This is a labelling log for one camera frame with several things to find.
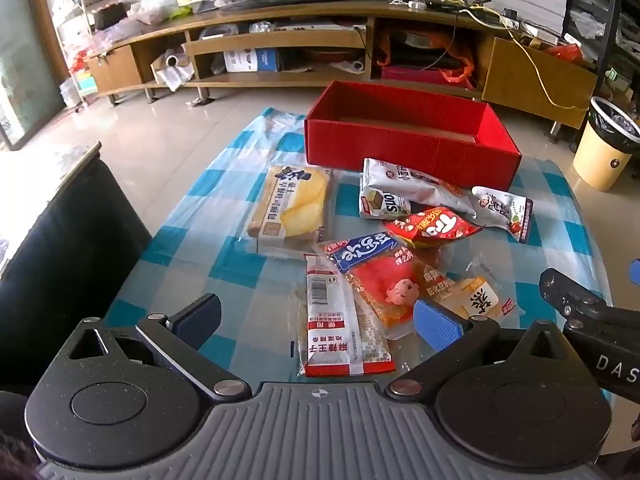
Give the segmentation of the blue white box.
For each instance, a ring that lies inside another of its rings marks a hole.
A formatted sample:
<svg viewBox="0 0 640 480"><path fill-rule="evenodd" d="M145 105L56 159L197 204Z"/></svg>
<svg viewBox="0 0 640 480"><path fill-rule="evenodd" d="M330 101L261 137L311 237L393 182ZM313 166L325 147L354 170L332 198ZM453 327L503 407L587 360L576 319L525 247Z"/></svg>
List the blue white box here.
<svg viewBox="0 0 640 480"><path fill-rule="evenodd" d="M282 63L277 49L241 49L224 51L228 73L280 72Z"/></svg>

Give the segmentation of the red cardboard box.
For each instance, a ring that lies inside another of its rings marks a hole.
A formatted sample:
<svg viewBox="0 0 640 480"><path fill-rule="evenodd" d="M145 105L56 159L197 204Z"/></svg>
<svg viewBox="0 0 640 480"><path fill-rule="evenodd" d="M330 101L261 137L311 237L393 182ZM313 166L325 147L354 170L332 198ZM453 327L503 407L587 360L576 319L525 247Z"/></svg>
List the red cardboard box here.
<svg viewBox="0 0 640 480"><path fill-rule="evenodd" d="M522 154L495 111L461 96L333 81L305 119L307 162L360 171L366 158L459 188L506 191Z"/></svg>

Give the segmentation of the white silver meat snack pouch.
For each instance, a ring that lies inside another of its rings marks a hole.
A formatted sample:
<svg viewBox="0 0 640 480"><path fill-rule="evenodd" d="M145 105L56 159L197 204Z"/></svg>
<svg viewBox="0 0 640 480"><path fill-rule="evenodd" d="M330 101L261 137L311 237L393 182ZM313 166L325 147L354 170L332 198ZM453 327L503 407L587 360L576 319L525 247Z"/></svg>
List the white silver meat snack pouch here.
<svg viewBox="0 0 640 480"><path fill-rule="evenodd" d="M486 186L474 186L471 202L476 224L483 228L503 229L518 243L527 243L533 218L533 200Z"/></svg>

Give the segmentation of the small orange snack packet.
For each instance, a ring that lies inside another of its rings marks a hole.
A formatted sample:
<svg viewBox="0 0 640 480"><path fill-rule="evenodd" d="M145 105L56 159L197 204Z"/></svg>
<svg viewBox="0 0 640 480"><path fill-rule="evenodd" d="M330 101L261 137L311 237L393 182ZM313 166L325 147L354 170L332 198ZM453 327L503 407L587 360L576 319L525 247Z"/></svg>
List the small orange snack packet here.
<svg viewBox="0 0 640 480"><path fill-rule="evenodd" d="M438 292L432 299L460 318L485 315L499 323L518 307L480 260L472 261L460 281Z"/></svg>

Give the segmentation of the blue red cartoon snack pack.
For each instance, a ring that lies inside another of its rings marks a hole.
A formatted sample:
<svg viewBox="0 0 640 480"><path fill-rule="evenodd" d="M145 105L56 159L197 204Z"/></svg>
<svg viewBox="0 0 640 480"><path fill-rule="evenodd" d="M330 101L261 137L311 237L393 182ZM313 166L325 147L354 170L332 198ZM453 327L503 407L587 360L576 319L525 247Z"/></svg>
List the blue red cartoon snack pack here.
<svg viewBox="0 0 640 480"><path fill-rule="evenodd" d="M412 331L413 309L421 298L452 284L449 278L385 232L337 242L321 242L314 251L356 292L358 304L390 339Z"/></svg>

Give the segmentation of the white power strip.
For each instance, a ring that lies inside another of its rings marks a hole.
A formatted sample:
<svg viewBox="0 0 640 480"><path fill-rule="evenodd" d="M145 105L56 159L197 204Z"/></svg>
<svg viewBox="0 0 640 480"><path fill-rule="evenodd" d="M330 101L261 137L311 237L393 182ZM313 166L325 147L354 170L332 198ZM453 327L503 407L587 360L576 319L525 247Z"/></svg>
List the white power strip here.
<svg viewBox="0 0 640 480"><path fill-rule="evenodd" d="M424 1L416 1L411 0L407 3L407 6L411 10L424 11L427 8L427 5Z"/></svg>

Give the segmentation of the yellow potato chip bread pack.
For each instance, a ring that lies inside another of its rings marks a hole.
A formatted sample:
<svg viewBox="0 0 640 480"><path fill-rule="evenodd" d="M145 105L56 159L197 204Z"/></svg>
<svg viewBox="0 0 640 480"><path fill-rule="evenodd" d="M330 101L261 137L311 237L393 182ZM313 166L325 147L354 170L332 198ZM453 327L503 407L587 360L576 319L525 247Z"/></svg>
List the yellow potato chip bread pack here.
<svg viewBox="0 0 640 480"><path fill-rule="evenodd" d="M326 168L271 165L246 234L258 255L303 258L323 240L333 186Z"/></svg>

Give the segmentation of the yellow trash bin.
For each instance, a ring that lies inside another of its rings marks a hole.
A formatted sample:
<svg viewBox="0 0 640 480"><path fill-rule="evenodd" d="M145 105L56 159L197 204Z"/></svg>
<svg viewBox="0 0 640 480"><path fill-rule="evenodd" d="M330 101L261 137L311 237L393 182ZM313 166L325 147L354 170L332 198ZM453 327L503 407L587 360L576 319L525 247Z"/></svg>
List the yellow trash bin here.
<svg viewBox="0 0 640 480"><path fill-rule="evenodd" d="M614 103L594 96L573 159L578 177L608 192L638 153L639 125Z"/></svg>

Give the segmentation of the white red label bread pack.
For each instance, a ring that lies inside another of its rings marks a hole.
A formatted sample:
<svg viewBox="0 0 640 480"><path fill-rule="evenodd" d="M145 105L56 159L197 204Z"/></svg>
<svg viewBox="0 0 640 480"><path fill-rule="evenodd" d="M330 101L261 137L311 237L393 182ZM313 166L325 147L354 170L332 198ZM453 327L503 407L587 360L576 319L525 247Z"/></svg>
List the white red label bread pack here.
<svg viewBox="0 0 640 480"><path fill-rule="evenodd" d="M307 378L387 374L396 365L386 339L356 304L352 285L326 259L306 255L298 311L300 374Z"/></svg>

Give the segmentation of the orange plastic bag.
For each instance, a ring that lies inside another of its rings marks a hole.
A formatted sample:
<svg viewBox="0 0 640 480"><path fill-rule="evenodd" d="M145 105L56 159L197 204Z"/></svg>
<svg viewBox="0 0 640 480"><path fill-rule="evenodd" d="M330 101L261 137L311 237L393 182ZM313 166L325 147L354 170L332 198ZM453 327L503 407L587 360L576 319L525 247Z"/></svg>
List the orange plastic bag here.
<svg viewBox="0 0 640 480"><path fill-rule="evenodd" d="M454 34L436 30L386 30L374 47L381 78L475 90L473 53Z"/></svg>

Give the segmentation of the blue white checkered tablecloth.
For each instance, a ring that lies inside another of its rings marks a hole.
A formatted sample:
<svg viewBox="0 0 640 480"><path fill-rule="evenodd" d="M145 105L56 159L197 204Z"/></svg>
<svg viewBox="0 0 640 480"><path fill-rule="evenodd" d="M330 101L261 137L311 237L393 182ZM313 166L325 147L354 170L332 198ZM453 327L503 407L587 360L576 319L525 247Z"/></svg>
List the blue white checkered tablecloth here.
<svg viewBox="0 0 640 480"><path fill-rule="evenodd" d="M304 162L303 125L302 116L268 108L209 164L130 273L107 312L108 326L173 314L212 292L222 313L220 327L203 344L206 358L253 386L299 378L293 300L304 288L305 263L260 254L246 226L268 168ZM440 270L461 278L473 260L484 263L516 302L506 319L510 327L554 317L538 292L540 274L549 268L610 296L600 249L561 169L526 157L512 192L534 202L528 241L486 229L446 248Z"/></svg>

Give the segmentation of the green white wafer packet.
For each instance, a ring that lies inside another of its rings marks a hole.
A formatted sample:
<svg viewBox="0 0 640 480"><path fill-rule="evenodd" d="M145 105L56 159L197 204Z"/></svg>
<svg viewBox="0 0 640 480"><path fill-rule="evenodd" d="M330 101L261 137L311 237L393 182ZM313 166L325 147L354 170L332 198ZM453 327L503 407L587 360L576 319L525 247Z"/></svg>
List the green white wafer packet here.
<svg viewBox="0 0 640 480"><path fill-rule="evenodd" d="M362 218L394 220L411 214L411 203L376 188L360 188L359 213Z"/></svg>

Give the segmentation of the black metal shelf rack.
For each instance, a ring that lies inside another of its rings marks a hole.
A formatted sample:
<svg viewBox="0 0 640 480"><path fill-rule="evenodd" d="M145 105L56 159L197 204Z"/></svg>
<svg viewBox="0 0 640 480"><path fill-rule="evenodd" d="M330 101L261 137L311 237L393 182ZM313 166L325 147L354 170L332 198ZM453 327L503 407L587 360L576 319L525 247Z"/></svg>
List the black metal shelf rack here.
<svg viewBox="0 0 640 480"><path fill-rule="evenodd" d="M639 91L639 0L567 0L563 32L579 42L597 96L612 96L610 82Z"/></svg>

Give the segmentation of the red Trolli candy bag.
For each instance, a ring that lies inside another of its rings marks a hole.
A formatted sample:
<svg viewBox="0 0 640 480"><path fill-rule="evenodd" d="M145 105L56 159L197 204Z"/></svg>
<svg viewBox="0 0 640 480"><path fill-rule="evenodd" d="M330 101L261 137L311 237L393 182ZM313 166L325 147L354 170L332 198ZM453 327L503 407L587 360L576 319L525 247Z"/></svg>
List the red Trolli candy bag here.
<svg viewBox="0 0 640 480"><path fill-rule="evenodd" d="M472 236L481 226L443 206L427 208L406 218L387 221L385 229L412 248L439 247Z"/></svg>

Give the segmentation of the wooden TV cabinet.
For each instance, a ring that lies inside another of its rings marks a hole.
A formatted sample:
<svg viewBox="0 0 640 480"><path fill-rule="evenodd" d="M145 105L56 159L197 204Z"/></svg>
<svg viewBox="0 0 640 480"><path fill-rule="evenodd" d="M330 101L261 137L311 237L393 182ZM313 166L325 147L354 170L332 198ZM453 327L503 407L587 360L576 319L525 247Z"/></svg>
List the wooden TV cabinet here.
<svg viewBox="0 0 640 480"><path fill-rule="evenodd" d="M473 53L475 90L382 79L374 47L386 30L449 32ZM228 73L224 51L277 49L280 72ZM160 59L183 52L193 68L186 83L202 98L213 88L324 88L334 80L410 84L482 100L580 128L597 76L564 46L514 32L484 8L411 10L375 1L222 9L150 26L112 44L101 42L86 62L99 94L114 98L162 88Z"/></svg>

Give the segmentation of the white noodle snack bag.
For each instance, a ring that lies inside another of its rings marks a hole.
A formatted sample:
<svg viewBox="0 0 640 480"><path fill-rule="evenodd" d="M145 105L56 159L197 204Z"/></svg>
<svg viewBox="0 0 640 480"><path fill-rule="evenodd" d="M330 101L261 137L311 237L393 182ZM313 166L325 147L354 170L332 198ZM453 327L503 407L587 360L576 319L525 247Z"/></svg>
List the white noodle snack bag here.
<svg viewBox="0 0 640 480"><path fill-rule="evenodd" d="M444 206L459 214L476 216L475 210L462 188L442 179L391 162L375 158L363 161L363 184L378 192L392 194L411 203L425 206Z"/></svg>

